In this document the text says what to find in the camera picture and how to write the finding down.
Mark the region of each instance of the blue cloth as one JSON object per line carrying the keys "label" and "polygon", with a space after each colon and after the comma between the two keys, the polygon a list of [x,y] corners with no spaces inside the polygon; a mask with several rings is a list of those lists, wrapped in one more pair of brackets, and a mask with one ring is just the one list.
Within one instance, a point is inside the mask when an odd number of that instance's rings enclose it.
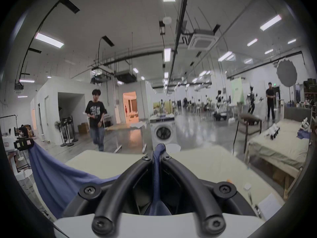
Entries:
{"label": "blue cloth", "polygon": [[304,130],[300,129],[300,130],[297,132],[297,137],[300,138],[300,139],[303,139],[303,138],[308,138],[308,139],[310,139],[310,132],[304,131]]}
{"label": "blue cloth", "polygon": [[157,145],[155,151],[153,152],[154,158],[154,176],[153,176],[153,201],[150,207],[150,216],[165,216],[171,215],[171,212],[168,210],[166,205],[161,201],[160,196],[160,182],[159,182],[159,156],[165,150],[163,144]]}
{"label": "blue cloth", "polygon": [[100,179],[84,171],[71,168],[52,157],[35,142],[34,146],[29,149],[29,157],[38,191],[57,219],[61,217],[84,183],[101,184],[119,177],[117,175]]}
{"label": "blue cloth", "polygon": [[103,152],[103,138],[105,135],[105,128],[90,128],[90,136],[93,139],[93,143],[98,145],[98,150]]}

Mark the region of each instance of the table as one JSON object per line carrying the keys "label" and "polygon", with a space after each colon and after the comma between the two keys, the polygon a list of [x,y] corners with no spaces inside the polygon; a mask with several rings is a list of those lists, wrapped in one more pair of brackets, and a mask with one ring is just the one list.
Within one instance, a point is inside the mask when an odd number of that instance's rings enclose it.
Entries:
{"label": "table", "polygon": [[[142,143],[143,143],[142,153],[144,153],[145,152],[145,148],[146,148],[146,143],[144,142],[144,138],[143,138],[143,132],[142,132],[142,128],[143,127],[146,127],[146,123],[145,122],[120,123],[120,124],[112,125],[110,127],[106,127],[105,129],[106,130],[113,130],[113,131],[139,129],[141,131],[141,137],[142,137]],[[114,153],[116,153],[117,151],[119,151],[122,148],[122,145],[119,145],[119,143],[118,143],[118,138],[117,138],[116,135],[115,135],[115,139],[116,139],[117,149],[114,150]]]}

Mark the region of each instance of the ceiling air conditioner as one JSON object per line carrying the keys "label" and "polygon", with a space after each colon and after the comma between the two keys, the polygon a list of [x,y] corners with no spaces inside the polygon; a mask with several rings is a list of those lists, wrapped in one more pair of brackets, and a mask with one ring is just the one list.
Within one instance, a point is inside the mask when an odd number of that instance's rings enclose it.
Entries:
{"label": "ceiling air conditioner", "polygon": [[213,31],[195,29],[189,38],[189,50],[209,50],[219,38]]}
{"label": "ceiling air conditioner", "polygon": [[15,84],[14,85],[14,93],[15,94],[21,94],[23,93],[24,85]]}

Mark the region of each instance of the young man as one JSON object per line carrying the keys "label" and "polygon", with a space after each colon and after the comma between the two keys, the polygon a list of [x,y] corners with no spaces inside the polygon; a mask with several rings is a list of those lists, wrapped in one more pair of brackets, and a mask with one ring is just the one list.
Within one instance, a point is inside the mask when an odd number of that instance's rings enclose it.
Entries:
{"label": "young man", "polygon": [[98,101],[101,91],[95,89],[92,94],[93,100],[88,102],[85,113],[89,117],[90,136],[93,143],[98,145],[99,151],[103,152],[103,137],[105,134],[103,116],[107,113],[107,110],[103,103]]}
{"label": "young man", "polygon": [[274,114],[274,91],[272,89],[272,83],[268,83],[268,89],[266,90],[266,97],[267,97],[267,121],[270,120],[270,109],[272,111],[272,119],[275,122],[275,114]]}

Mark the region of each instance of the humanoid robot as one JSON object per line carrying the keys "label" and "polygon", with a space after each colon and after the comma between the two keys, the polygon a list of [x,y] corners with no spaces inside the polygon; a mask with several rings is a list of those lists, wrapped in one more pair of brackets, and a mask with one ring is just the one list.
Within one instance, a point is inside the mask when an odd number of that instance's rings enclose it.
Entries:
{"label": "humanoid robot", "polygon": [[253,86],[250,86],[250,91],[251,92],[248,93],[248,97],[247,97],[247,100],[249,100],[249,103],[250,103],[250,108],[248,110],[248,113],[253,114],[253,111],[254,111],[254,108],[255,108],[254,102],[256,100],[257,94],[256,94],[256,96],[254,96]]}

